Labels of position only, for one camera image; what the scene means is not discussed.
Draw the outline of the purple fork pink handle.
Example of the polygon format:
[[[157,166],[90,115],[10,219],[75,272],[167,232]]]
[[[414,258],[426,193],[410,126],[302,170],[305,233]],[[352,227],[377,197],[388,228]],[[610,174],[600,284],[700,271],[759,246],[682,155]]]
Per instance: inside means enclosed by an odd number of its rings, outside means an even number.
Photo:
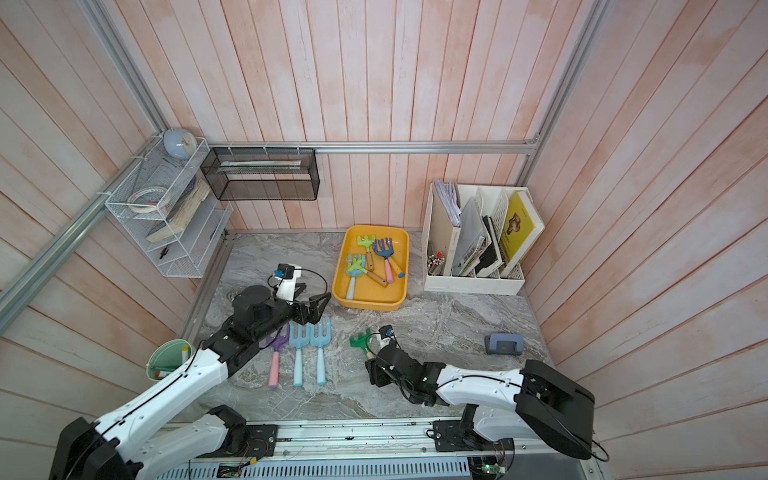
[[[268,379],[268,387],[271,390],[275,390],[279,385],[280,350],[288,341],[289,334],[284,333],[283,328],[280,328],[274,336],[267,340],[267,347],[270,347],[273,351]]]

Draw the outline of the light blue fork teal handle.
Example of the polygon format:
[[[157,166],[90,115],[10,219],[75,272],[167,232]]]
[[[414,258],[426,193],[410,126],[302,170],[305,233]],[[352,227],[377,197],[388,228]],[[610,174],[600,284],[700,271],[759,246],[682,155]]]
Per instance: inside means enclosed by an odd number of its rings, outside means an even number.
[[[312,325],[299,325],[295,322],[289,324],[289,346],[295,350],[293,385],[303,385],[303,348],[310,343]]]

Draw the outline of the light blue fork white handle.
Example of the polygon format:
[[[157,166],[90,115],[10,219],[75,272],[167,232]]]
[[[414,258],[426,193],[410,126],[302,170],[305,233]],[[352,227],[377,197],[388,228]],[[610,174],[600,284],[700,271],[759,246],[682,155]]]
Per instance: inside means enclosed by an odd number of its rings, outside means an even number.
[[[332,324],[329,317],[310,325],[310,344],[317,349],[316,381],[320,386],[326,384],[324,348],[330,343],[331,337]]]

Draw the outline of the dark green rake wooden handle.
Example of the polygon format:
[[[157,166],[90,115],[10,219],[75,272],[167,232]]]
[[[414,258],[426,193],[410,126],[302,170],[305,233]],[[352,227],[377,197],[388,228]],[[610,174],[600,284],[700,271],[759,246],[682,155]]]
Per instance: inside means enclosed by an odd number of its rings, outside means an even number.
[[[371,329],[367,328],[364,333],[351,335],[349,339],[350,346],[353,348],[361,349],[368,359],[374,358],[374,354],[369,348],[369,340],[371,338],[371,335],[372,335]]]

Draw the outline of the light blue trowel white handle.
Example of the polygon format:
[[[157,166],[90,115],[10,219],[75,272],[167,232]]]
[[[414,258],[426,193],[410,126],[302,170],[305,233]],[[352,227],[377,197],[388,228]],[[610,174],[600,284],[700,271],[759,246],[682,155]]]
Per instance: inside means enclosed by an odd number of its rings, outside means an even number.
[[[350,277],[349,285],[347,288],[346,293],[346,299],[347,300],[353,300],[354,299],[354,293],[355,293],[355,286],[356,286],[356,279],[364,274],[364,267],[363,267],[364,260],[361,258],[359,254],[348,255],[348,264],[346,268],[346,274]]]

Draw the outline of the light green rake wood handle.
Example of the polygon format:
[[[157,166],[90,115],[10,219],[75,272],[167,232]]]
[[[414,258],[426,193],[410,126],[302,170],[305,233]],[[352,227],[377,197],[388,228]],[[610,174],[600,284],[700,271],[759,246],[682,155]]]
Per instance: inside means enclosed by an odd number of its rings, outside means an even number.
[[[366,257],[361,256],[360,254],[356,254],[356,255],[350,254],[348,256],[346,273],[353,278],[357,278],[359,276],[365,275],[382,287],[388,286],[388,282],[386,279],[382,278],[381,276],[377,275],[375,272],[373,272],[372,270],[366,267]]]

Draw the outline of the dark blue rake yellow handle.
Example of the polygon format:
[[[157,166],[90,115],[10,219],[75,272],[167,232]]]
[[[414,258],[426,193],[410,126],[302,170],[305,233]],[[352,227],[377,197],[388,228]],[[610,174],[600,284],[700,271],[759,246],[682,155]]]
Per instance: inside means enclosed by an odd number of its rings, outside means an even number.
[[[393,283],[395,278],[402,279],[405,277],[404,271],[394,259],[394,244],[391,237],[375,240],[373,250],[384,260],[388,283]]]

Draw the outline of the light green rake wooden handle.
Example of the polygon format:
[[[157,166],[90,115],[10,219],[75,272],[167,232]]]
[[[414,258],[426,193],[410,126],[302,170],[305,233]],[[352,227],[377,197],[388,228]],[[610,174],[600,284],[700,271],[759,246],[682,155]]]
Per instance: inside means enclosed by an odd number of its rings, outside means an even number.
[[[366,256],[366,269],[369,271],[373,271],[374,261],[373,261],[373,250],[372,246],[376,242],[376,236],[368,236],[365,235],[363,237],[357,236],[357,244],[365,249],[365,256]]]

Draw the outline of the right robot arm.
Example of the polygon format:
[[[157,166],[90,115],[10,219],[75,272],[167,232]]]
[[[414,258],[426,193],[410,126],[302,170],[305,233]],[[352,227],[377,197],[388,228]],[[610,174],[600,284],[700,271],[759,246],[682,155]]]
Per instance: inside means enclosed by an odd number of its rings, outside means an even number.
[[[513,413],[555,451],[576,459],[593,457],[595,397],[585,387],[538,360],[523,368],[481,371],[442,362],[420,363],[392,340],[365,363],[370,383],[395,385],[411,404],[466,407],[459,442],[514,437]]]

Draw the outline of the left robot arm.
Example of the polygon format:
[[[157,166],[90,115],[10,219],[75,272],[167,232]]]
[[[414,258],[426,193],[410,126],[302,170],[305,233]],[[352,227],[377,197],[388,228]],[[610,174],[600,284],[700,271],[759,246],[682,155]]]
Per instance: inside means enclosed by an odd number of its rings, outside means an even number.
[[[233,300],[233,313],[181,366],[121,407],[93,422],[78,418],[61,432],[53,479],[152,479],[200,455],[249,449],[247,422],[220,405],[168,434],[159,430],[194,400],[225,382],[263,350],[282,326],[320,321],[330,293],[284,300],[263,285]]]

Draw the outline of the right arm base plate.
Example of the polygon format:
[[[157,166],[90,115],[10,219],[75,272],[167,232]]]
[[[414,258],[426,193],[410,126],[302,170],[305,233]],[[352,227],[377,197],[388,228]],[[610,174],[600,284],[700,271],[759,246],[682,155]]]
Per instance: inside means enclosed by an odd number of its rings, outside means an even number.
[[[477,434],[462,420],[435,420],[426,435],[432,439],[438,452],[505,451],[512,452],[511,438],[491,442]]]

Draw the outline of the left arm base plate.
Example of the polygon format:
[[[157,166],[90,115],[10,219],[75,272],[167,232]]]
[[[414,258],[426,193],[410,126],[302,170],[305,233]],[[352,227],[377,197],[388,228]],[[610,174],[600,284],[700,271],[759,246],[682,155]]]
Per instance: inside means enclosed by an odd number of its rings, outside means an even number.
[[[222,446],[201,458],[257,458],[274,455],[278,426],[276,424],[248,424],[232,429]]]

